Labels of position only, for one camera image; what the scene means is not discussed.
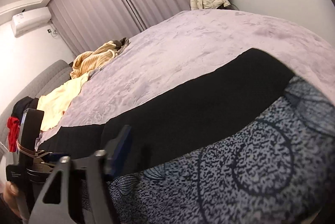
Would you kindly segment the person's left hand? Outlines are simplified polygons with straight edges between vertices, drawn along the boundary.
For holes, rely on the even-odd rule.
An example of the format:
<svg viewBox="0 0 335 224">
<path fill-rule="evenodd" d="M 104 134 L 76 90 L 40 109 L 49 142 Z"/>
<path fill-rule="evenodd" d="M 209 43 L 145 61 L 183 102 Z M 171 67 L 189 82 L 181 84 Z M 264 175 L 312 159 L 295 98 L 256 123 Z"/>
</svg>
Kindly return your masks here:
<svg viewBox="0 0 335 224">
<path fill-rule="evenodd" d="M 19 196 L 19 188 L 12 182 L 6 182 L 5 189 L 3 191 L 3 198 L 5 203 L 9 206 L 9 208 L 13 211 L 13 213 L 22 219 L 18 204 L 17 197 Z"/>
</svg>

